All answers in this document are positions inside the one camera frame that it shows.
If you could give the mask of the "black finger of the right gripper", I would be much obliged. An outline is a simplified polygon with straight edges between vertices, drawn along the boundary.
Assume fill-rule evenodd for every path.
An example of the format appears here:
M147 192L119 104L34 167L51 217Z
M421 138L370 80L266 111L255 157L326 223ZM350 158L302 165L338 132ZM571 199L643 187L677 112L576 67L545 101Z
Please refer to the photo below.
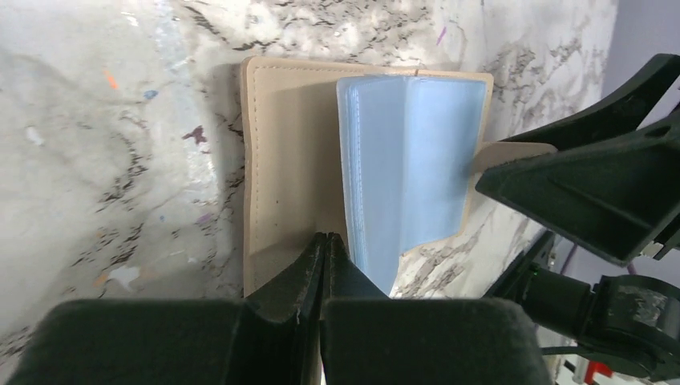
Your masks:
M679 127L492 168L476 190L616 265L679 223Z
M507 142L551 144L559 151L632 132L679 77L679 56L654 55L619 88L583 111L508 137Z

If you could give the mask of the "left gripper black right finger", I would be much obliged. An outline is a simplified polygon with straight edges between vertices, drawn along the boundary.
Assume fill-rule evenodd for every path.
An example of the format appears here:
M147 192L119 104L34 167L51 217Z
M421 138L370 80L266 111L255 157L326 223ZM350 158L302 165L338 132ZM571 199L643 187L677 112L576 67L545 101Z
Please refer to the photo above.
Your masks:
M527 314L499 298L397 299L324 250L321 356L328 384L550 384Z

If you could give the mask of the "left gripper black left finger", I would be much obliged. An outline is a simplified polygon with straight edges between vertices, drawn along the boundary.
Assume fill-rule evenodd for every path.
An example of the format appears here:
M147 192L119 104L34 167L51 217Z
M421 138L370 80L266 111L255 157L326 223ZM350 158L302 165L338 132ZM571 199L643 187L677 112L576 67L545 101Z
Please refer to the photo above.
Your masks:
M92 299L39 323L11 384L307 384L326 237L241 299Z

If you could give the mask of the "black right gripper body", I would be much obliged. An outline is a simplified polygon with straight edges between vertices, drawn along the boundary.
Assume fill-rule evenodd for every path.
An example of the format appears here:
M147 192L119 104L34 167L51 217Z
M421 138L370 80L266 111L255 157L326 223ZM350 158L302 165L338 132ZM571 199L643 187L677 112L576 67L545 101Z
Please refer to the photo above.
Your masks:
M663 229L641 251L641 255L658 261L674 249L679 250L679 223L671 223Z

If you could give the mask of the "beige card holder wallet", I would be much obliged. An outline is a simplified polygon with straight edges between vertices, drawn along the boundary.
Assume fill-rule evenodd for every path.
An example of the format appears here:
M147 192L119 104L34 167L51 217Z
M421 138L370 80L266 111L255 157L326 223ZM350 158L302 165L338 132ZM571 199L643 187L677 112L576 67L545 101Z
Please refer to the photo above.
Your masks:
M540 227L478 178L556 150L490 137L492 89L488 73L246 59L245 293L322 232L384 294L481 297Z

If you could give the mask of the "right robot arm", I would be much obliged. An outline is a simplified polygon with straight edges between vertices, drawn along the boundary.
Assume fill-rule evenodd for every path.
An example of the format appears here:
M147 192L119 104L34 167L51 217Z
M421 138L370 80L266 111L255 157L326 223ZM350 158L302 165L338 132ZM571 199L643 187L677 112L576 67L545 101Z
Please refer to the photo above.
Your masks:
M487 292L574 341L545 355L580 355L651 382L679 377L676 286L641 275L590 285L539 263L556 236L619 266L649 245L655 259L678 248L679 112L644 122L678 77L679 57L657 54L594 105L476 155L477 192L545 228Z

